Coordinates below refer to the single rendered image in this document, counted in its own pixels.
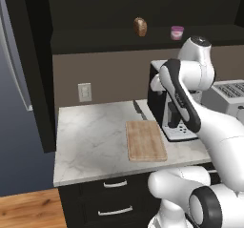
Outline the wooden cutting board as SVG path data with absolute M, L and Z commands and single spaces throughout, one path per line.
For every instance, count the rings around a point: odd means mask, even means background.
M 130 161 L 160 162 L 168 159 L 156 121 L 127 121 L 126 137 Z

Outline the pink jam jar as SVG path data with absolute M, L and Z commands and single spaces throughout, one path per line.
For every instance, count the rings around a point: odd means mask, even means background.
M 180 40 L 182 38 L 184 28 L 181 26 L 172 26 L 171 27 L 171 39 Z

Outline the dark open cabinet door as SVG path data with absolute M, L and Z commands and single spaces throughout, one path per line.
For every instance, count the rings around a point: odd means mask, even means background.
M 45 153 L 56 151 L 49 0 L 6 0 L 37 129 Z

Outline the black and white coffee machine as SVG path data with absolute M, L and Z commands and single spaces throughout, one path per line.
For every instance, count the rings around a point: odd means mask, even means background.
M 165 60 L 153 60 L 151 62 L 148 107 L 170 142 L 195 140 L 197 139 L 196 134 L 187 129 L 169 94 L 160 83 L 159 70 L 164 63 Z

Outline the dark small drawer front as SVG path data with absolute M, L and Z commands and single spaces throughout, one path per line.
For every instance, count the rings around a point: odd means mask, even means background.
M 136 174 L 131 176 L 119 176 L 107 179 L 101 179 L 96 181 L 90 181 L 80 184 L 80 190 L 82 197 L 102 197 L 102 196 L 114 196 L 120 197 L 133 196 L 139 193 L 143 193 L 148 190 L 148 173 Z M 118 183 L 127 180 L 128 185 L 118 188 L 105 188 L 103 183 Z

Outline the silver toaster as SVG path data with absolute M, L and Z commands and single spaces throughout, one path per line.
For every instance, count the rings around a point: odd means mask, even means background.
M 244 80 L 216 81 L 202 93 L 201 104 L 235 117 L 244 125 Z

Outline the grey fridge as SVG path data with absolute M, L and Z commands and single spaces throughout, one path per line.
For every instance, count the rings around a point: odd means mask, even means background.
M 6 0 L 0 0 L 0 18 L 22 92 L 31 105 Z M 54 152 L 43 151 L 33 107 L 26 110 L 0 44 L 0 197 L 52 188 L 53 165 Z

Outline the dark large drawer front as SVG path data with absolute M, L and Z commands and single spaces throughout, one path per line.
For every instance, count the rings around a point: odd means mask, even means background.
M 147 228 L 159 205 L 158 199 L 149 196 L 89 200 L 82 204 L 85 228 Z M 107 217 L 97 215 L 97 211 L 115 211 L 130 206 L 133 210 L 125 214 Z

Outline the black handled kitchen knife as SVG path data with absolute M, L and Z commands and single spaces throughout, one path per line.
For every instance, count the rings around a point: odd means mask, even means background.
M 133 104 L 136 112 L 141 115 L 142 119 L 143 120 L 148 120 L 147 117 L 144 115 L 143 111 L 140 109 L 139 105 L 137 104 L 137 102 L 135 100 L 132 101 L 132 104 Z

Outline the white wall outlet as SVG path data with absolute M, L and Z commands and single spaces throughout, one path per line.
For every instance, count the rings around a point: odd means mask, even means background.
M 92 100 L 92 84 L 80 83 L 78 85 L 78 95 L 80 102 L 90 102 Z

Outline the dark wall cabinet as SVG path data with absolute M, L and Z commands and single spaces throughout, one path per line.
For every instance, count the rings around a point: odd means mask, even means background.
M 244 0 L 49 0 L 54 54 L 178 49 L 192 35 L 244 45 Z M 133 21 L 147 22 L 138 36 Z M 184 28 L 180 40 L 171 27 Z

